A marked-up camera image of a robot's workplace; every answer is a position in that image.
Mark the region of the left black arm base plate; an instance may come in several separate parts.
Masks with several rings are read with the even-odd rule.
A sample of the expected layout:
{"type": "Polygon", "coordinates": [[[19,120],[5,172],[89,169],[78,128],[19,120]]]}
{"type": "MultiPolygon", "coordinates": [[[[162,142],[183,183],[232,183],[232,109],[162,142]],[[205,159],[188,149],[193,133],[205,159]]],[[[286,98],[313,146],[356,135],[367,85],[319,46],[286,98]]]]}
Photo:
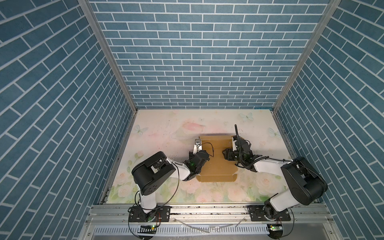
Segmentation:
{"type": "Polygon", "coordinates": [[[133,223],[151,223],[151,222],[169,222],[171,207],[164,206],[145,213],[140,206],[129,208],[129,222],[133,223]]]}

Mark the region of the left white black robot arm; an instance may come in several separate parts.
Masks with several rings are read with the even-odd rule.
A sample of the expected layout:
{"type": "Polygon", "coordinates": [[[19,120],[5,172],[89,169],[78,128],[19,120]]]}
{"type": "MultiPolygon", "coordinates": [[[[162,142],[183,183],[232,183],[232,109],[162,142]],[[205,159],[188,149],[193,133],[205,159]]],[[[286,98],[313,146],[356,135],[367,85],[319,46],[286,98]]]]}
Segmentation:
{"type": "Polygon", "coordinates": [[[145,214],[159,209],[155,194],[157,189],[169,178],[176,178],[179,182],[192,180],[201,173],[210,156],[205,150],[190,152],[190,157],[180,163],[172,161],[163,152],[157,152],[136,165],[132,175],[139,188],[139,208],[145,214]]]}

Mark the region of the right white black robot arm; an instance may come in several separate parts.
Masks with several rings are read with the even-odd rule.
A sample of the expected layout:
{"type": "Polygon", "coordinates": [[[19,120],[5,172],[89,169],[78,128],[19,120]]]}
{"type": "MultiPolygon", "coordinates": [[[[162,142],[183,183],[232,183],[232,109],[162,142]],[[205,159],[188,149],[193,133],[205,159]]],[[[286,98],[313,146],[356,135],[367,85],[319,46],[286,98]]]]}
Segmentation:
{"type": "Polygon", "coordinates": [[[263,211],[269,220],[273,221],[288,208],[300,204],[308,206],[328,190],[324,178],[304,157],[286,160],[255,155],[251,143],[239,136],[232,137],[232,146],[223,150],[223,155],[237,167],[254,173],[273,174],[286,181],[287,190],[264,202],[263,211]]]}

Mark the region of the brown cardboard paper box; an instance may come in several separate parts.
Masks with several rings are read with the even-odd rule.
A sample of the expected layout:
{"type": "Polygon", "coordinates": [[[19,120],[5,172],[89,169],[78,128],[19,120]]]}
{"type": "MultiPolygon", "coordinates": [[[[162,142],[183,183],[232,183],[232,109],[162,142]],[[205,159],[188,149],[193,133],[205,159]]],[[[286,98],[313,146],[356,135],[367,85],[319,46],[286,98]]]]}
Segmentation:
{"type": "Polygon", "coordinates": [[[210,160],[202,167],[202,171],[196,176],[201,183],[229,183],[237,179],[238,167],[234,161],[225,159],[223,151],[233,150],[233,137],[231,135],[200,136],[202,149],[210,155],[210,160]]]}

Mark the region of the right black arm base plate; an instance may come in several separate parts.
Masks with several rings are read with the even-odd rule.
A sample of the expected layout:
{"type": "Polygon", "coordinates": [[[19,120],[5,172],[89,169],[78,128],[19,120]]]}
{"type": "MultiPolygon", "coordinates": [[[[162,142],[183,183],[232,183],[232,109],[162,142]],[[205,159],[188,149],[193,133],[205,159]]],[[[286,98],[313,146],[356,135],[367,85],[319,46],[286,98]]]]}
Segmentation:
{"type": "Polygon", "coordinates": [[[291,221],[291,216],[288,210],[277,212],[272,207],[263,205],[248,205],[246,206],[246,210],[249,213],[252,222],[291,221]]]}

